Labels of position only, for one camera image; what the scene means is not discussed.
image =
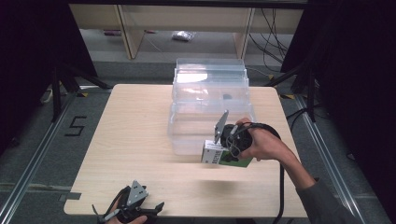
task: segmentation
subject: gray carpet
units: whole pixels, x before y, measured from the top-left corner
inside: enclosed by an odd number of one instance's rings
[[[111,85],[118,83],[172,84],[175,68],[173,63],[94,63],[94,65],[100,79]],[[269,71],[263,66],[247,67],[260,70],[266,74],[263,75],[256,70],[248,69],[247,73],[251,86],[261,86],[267,83],[269,80],[267,75],[269,74],[279,76],[278,73]],[[91,85],[81,79],[78,82],[81,85]],[[279,94],[289,94],[291,83],[292,78],[279,84],[276,87]],[[57,188],[48,190],[33,188],[34,186],[32,186],[23,197],[11,223],[95,223],[95,217],[92,216],[66,215],[63,211],[64,201],[62,196],[73,185],[108,97],[108,92],[99,91],[90,92],[87,97],[74,99],[64,117],[59,132],[56,133],[50,149],[32,181],[32,184],[55,186]],[[298,110],[295,100],[281,99],[280,101],[285,115]],[[317,109],[316,113],[317,125],[322,136],[331,149],[347,185],[353,195],[356,196],[367,223],[390,223],[357,164],[347,159],[347,148],[333,127],[326,111],[321,108]],[[81,135],[65,136],[70,133],[78,133],[78,129],[69,127],[75,117],[86,117],[75,120],[75,125],[84,126]],[[30,122],[26,124],[26,128],[20,135],[20,145],[9,148],[4,156],[0,158],[0,183],[3,184],[0,191],[0,200],[2,202],[10,192],[10,188],[6,188],[5,184],[18,181],[24,167],[26,167],[45,131],[48,129],[50,119],[51,105],[38,107],[36,113],[33,114]],[[332,181],[324,168],[323,161],[302,117],[296,120],[292,134],[303,165],[313,176],[323,179],[330,186],[331,191],[336,194]],[[285,217],[280,223],[286,223],[287,220],[289,219]],[[256,219],[256,221],[260,224],[272,223],[271,218]],[[235,220],[232,218],[160,218],[158,223],[234,224]],[[292,223],[308,223],[308,220],[306,218],[296,218]]]

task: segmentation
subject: plastic container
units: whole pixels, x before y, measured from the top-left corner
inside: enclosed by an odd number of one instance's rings
[[[201,155],[226,109],[227,123],[255,121],[242,60],[178,59],[172,98],[168,136],[177,155]]]

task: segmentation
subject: transparent plastic box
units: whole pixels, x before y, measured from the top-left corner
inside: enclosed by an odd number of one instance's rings
[[[168,136],[177,155],[201,155],[226,109],[227,123],[255,120],[242,60],[178,59],[172,98]]]

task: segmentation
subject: clear plastic bin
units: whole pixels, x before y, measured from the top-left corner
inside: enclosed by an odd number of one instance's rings
[[[255,121],[242,60],[178,59],[172,94],[168,136],[177,155],[201,155],[226,109],[227,123]]]

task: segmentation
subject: table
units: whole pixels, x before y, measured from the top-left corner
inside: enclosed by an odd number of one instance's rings
[[[201,156],[174,154],[166,134],[171,85],[114,87],[67,200],[69,215],[100,214],[134,179],[148,186],[143,207],[165,202],[162,217],[276,217],[279,164],[253,161],[248,168],[200,163]],[[273,88],[251,87],[257,120],[273,126],[297,154]],[[285,175],[284,217],[306,217]]]

